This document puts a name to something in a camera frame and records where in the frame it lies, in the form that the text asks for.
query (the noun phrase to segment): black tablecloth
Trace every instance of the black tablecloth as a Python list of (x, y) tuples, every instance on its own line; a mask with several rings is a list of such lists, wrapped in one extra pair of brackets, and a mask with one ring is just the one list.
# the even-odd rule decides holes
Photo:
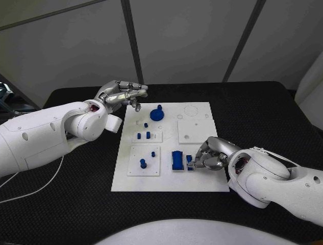
[[(53, 91), (44, 108), (93, 98), (98, 87)], [(242, 148), (258, 146), (301, 166), (323, 170), (323, 140), (277, 82), (150, 85), (141, 103), (209, 102), (217, 135)], [(114, 115), (124, 118), (125, 107)], [(275, 203), (251, 206), (235, 192), (109, 192), (121, 128), (65, 156), (49, 186), (0, 204), (0, 240), (21, 244), (93, 244), (122, 229), (160, 219), (230, 222), (294, 242), (323, 239), (323, 228)], [(39, 189), (59, 160), (17, 175), (0, 200)]]

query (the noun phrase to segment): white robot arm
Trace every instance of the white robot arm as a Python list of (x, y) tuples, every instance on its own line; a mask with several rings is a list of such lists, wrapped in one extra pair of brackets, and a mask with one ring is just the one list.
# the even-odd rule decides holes
[[(145, 85), (108, 82), (92, 100), (52, 107), (10, 119), (0, 125), (0, 177), (33, 169), (93, 141), (104, 129), (116, 133), (121, 119), (112, 113), (121, 104), (140, 111), (137, 96)], [(66, 139), (65, 132), (73, 137)]]
[(275, 202), (300, 219), (323, 227), (323, 171), (300, 167), (285, 168), (269, 154), (251, 148), (242, 150), (220, 138), (209, 137), (189, 167), (219, 170), (228, 166), (230, 189), (258, 208)]

